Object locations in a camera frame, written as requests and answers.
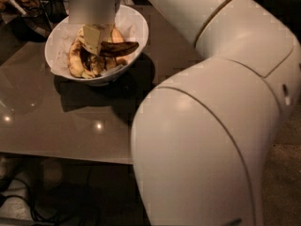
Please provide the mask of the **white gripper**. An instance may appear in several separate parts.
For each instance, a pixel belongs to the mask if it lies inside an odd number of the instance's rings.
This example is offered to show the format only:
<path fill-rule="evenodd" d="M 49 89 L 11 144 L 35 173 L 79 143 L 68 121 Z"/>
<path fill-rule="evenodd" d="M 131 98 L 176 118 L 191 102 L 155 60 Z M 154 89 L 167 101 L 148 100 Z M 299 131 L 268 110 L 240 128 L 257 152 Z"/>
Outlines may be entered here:
<path fill-rule="evenodd" d="M 69 0 L 69 23 L 83 24 L 84 45 L 91 54 L 100 53 L 105 32 L 101 24 L 115 22 L 119 5 L 120 0 Z"/>

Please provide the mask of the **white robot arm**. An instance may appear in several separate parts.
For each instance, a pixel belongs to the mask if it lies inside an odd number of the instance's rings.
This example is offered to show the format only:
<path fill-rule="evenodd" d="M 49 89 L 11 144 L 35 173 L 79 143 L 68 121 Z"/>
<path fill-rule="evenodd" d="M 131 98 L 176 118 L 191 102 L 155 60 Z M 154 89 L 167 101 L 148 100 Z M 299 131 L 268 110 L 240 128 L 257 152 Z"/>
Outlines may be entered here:
<path fill-rule="evenodd" d="M 300 44 L 254 0 L 149 0 L 200 63 L 135 113 L 135 178 L 153 226 L 263 226 L 261 180 L 300 95 Z"/>

